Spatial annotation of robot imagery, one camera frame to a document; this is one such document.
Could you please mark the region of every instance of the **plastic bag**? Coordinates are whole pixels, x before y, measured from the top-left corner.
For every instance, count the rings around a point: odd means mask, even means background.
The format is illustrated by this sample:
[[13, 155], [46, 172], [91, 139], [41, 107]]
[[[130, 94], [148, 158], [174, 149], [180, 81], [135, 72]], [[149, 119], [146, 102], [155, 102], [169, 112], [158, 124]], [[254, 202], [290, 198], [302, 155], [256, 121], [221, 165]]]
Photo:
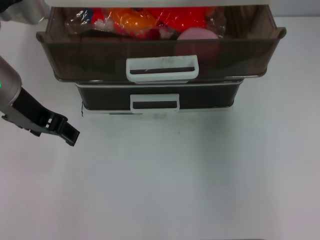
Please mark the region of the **plastic bag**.
[[216, 7], [85, 8], [69, 17], [69, 34], [88, 30], [111, 32], [145, 40], [177, 39], [191, 28], [208, 29], [220, 38], [226, 19]]

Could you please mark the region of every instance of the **plastic drawer unit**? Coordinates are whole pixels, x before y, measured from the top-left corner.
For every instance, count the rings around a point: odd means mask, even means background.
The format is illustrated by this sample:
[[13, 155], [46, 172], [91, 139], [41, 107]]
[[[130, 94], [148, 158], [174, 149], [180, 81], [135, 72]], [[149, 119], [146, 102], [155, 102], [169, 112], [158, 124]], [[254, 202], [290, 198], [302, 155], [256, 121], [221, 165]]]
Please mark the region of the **plastic drawer unit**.
[[46, 31], [36, 37], [55, 77], [76, 83], [84, 107], [95, 112], [229, 107], [243, 79], [266, 73], [286, 35], [268, 5], [225, 6], [224, 37], [205, 40], [150, 41], [90, 31], [69, 35], [66, 16], [77, 11], [52, 7]]

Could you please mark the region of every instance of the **white background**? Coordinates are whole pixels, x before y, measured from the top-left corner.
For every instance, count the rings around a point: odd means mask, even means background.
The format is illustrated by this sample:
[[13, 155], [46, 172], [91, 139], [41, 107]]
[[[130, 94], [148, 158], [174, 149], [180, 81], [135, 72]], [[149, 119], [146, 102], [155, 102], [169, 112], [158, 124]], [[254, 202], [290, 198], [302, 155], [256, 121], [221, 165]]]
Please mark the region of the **white background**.
[[163, 117], [81, 117], [45, 23], [3, 23], [0, 55], [81, 133], [70, 147], [0, 120], [0, 239], [319, 239], [320, 18], [276, 23], [287, 36], [233, 108]]
[[320, 16], [319, 0], [271, 0], [274, 16]]

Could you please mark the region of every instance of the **drawer handle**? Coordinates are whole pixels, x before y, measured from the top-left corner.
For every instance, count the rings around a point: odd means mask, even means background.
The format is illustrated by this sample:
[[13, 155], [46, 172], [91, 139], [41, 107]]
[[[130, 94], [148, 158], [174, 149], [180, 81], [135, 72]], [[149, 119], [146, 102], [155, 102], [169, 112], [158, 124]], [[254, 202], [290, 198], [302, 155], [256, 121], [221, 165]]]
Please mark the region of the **drawer handle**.
[[179, 94], [130, 95], [133, 114], [176, 113], [180, 110]]
[[197, 55], [128, 58], [126, 77], [136, 84], [187, 83], [199, 74]]

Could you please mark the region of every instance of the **pink round object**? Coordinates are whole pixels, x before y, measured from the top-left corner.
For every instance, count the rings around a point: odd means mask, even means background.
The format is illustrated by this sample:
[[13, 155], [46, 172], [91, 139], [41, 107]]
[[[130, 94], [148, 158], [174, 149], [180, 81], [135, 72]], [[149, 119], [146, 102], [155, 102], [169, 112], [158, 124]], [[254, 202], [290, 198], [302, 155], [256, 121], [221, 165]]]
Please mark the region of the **pink round object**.
[[204, 28], [192, 27], [184, 31], [178, 37], [178, 40], [196, 40], [196, 39], [218, 39], [219, 37], [213, 31]]
[[214, 64], [219, 50], [219, 41], [196, 41], [196, 40], [215, 40], [219, 37], [208, 29], [189, 28], [180, 34], [176, 41], [175, 54], [178, 56], [197, 55], [199, 62]]

